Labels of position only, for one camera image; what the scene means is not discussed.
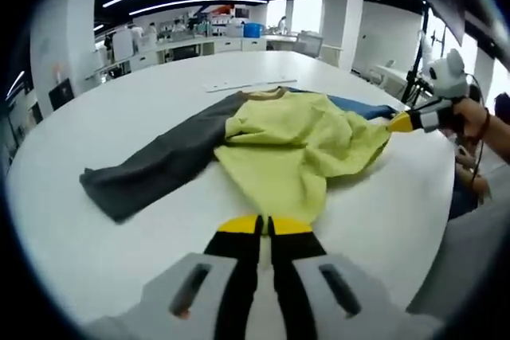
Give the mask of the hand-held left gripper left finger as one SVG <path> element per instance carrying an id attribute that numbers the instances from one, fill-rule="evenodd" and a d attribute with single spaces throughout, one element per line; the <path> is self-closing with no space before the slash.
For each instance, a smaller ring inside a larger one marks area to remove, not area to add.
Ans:
<path id="1" fill-rule="evenodd" d="M 141 339 L 243 339 L 257 287 L 264 220 L 220 225 L 201 253 L 189 253 L 147 283 L 135 312 Z"/>

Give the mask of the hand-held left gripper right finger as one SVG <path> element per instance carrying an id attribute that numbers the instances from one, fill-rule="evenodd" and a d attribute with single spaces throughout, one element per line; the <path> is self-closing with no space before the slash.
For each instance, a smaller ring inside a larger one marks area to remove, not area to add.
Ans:
<path id="1" fill-rule="evenodd" d="M 274 288 L 289 339 L 390 339 L 398 324 L 383 285 L 340 254 L 327 253 L 310 225 L 270 217 Z"/>

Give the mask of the person's right hand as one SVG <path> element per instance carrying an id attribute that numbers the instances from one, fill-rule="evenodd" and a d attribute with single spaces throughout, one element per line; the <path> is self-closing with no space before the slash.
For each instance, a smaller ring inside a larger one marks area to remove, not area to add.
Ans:
<path id="1" fill-rule="evenodd" d="M 463 118 L 464 136 L 475 142 L 482 139 L 490 120 L 490 113 L 485 106 L 464 98 L 453 105 L 453 113 Z"/>

